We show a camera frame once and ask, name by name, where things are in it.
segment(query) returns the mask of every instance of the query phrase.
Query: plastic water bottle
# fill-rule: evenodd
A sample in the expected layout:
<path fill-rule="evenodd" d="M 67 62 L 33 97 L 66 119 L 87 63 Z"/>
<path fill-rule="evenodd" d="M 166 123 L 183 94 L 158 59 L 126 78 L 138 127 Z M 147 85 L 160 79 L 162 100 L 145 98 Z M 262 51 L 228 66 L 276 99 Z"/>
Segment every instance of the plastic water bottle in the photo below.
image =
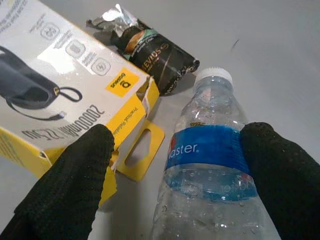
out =
<path fill-rule="evenodd" d="M 201 71 L 171 139 L 151 239 L 261 239 L 264 207 L 240 145 L 246 123 L 231 75 Z"/>

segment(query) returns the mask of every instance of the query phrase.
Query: yellow logo label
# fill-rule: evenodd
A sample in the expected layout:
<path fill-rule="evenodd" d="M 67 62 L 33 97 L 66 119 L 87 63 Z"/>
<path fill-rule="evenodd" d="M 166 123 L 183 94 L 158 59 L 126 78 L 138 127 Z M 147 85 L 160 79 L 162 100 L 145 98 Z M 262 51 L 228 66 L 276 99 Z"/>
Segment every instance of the yellow logo label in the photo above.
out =
<path fill-rule="evenodd" d="M 105 89 L 119 97 L 123 97 L 132 89 L 138 80 L 139 77 L 137 75 L 123 68 Z"/>

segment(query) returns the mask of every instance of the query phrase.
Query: yellow and white box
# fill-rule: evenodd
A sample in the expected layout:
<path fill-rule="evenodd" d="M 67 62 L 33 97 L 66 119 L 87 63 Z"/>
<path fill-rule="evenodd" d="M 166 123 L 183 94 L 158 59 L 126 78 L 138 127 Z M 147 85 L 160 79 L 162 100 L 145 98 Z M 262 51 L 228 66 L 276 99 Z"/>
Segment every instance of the yellow and white box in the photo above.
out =
<path fill-rule="evenodd" d="M 62 151 L 96 124 L 106 125 L 115 168 L 139 181 L 163 138 L 147 121 L 159 97 L 149 75 L 37 0 L 0 0 L 0 154 L 41 177 Z M 141 133 L 149 154 L 125 165 Z M 106 187 L 102 201 L 116 191 Z"/>

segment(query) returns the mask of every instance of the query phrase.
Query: white table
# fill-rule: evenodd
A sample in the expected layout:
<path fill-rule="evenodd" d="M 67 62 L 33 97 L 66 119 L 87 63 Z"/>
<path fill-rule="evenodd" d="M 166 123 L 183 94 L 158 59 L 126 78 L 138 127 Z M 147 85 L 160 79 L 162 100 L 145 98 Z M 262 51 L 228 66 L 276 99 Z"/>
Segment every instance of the white table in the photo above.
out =
<path fill-rule="evenodd" d="M 115 0 L 42 0 L 85 31 Z M 121 0 L 135 16 L 234 79 L 235 96 L 251 122 L 270 123 L 320 162 L 320 1 Z M 189 74 L 175 95 L 162 97 L 153 116 L 166 137 L 145 178 L 117 176 L 118 192 L 97 212 L 90 239 L 147 239 L 175 121 L 192 96 Z M 0 160 L 0 231 L 36 182 Z"/>

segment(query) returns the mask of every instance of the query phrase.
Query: blue bottle label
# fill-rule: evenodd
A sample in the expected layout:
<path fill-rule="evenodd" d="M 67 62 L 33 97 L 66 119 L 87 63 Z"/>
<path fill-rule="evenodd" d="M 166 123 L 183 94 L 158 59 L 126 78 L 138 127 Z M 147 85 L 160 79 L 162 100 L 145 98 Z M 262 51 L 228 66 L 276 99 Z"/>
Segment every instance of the blue bottle label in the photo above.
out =
<path fill-rule="evenodd" d="M 195 126 L 175 133 L 165 169 L 182 164 L 221 165 L 250 175 L 240 132 L 223 125 Z"/>

